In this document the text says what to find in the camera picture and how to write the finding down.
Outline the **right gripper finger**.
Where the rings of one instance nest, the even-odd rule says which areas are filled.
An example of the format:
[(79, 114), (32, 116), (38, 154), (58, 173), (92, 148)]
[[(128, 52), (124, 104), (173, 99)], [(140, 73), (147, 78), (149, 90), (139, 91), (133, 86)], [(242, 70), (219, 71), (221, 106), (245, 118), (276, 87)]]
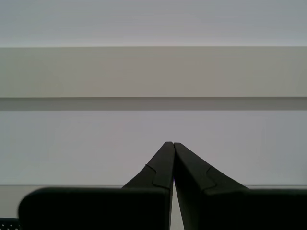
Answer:
[(186, 230), (305, 230), (305, 189), (250, 189), (181, 143), (174, 179)]
[(168, 230), (174, 145), (166, 142), (122, 188), (46, 187), (18, 207), (24, 230)]

